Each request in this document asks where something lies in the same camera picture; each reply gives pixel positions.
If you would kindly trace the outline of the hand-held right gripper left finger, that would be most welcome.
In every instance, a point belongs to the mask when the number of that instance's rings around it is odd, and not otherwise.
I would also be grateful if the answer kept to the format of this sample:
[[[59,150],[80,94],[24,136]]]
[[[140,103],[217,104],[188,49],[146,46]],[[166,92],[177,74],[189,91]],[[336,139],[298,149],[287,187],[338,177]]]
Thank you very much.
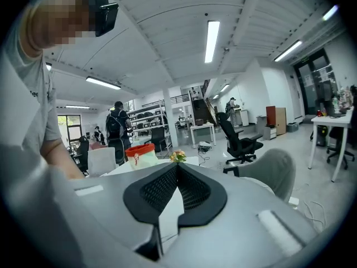
[[[176,165],[163,163],[71,184],[90,214],[111,237],[157,261],[177,233],[177,227],[173,227],[164,234],[162,216],[177,183]]]

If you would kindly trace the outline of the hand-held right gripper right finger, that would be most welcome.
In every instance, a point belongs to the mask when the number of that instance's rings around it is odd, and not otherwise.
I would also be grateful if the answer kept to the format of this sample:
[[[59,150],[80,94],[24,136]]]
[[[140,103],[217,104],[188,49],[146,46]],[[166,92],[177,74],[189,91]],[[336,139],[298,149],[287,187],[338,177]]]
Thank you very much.
[[[310,221],[268,189],[204,167],[187,167],[220,183],[227,202],[208,225],[180,229],[164,255],[165,267],[267,267],[286,259],[282,244],[258,218],[265,210],[275,213],[301,246],[317,236]]]

